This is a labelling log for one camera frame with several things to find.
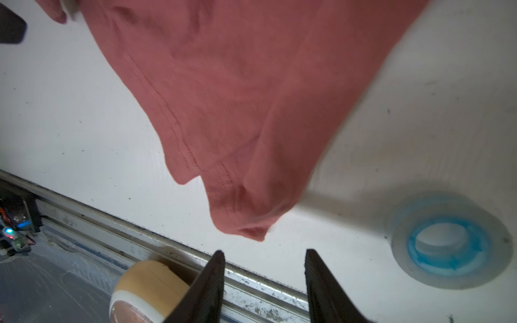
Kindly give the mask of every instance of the white tabletop surface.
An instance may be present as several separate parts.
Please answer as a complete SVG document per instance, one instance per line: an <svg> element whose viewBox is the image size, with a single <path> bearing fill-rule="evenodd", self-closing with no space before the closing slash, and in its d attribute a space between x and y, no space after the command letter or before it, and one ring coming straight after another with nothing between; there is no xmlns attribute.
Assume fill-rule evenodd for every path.
<svg viewBox="0 0 517 323"><path fill-rule="evenodd" d="M301 203L259 243L218 232L203 183L169 175L152 125L83 18L52 22L31 0L0 0L28 23L0 44L0 169L241 267L305 290L315 248L379 323L517 321L517 261L465 291L403 272L384 215L412 193L464 194L517 240L517 2L436 0L386 60L337 133Z"/></svg>

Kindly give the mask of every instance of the red cloth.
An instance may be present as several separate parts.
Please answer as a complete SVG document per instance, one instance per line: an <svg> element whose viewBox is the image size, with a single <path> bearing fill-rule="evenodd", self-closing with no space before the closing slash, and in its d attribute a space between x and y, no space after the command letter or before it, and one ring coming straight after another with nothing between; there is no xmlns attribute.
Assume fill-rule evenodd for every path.
<svg viewBox="0 0 517 323"><path fill-rule="evenodd" d="M81 0L215 226L263 240L428 0ZM37 0L54 20L58 0Z"/></svg>

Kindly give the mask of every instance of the pink fabric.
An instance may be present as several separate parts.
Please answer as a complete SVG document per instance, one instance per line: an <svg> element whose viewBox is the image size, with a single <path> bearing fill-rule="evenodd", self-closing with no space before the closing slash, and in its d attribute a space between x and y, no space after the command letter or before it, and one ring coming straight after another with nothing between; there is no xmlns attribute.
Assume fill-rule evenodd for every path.
<svg viewBox="0 0 517 323"><path fill-rule="evenodd" d="M428 0L81 0L178 183L263 240ZM58 0L37 0L56 20Z"/></svg>

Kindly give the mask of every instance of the beige cylindrical object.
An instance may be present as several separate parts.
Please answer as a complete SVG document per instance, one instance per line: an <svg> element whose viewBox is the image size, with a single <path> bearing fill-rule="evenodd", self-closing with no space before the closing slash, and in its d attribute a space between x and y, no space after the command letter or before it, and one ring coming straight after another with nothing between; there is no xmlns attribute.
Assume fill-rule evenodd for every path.
<svg viewBox="0 0 517 323"><path fill-rule="evenodd" d="M166 265L145 260L118 281L110 302L112 323L162 323L188 291Z"/></svg>

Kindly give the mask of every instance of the tape roll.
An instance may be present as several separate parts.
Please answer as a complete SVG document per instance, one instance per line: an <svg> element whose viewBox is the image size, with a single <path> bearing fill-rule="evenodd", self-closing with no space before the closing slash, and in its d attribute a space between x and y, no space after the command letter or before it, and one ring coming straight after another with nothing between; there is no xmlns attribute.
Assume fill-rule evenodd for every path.
<svg viewBox="0 0 517 323"><path fill-rule="evenodd" d="M512 237L490 213L449 193L404 201L387 229L393 256L411 277L444 289L485 284L513 255Z"/></svg>

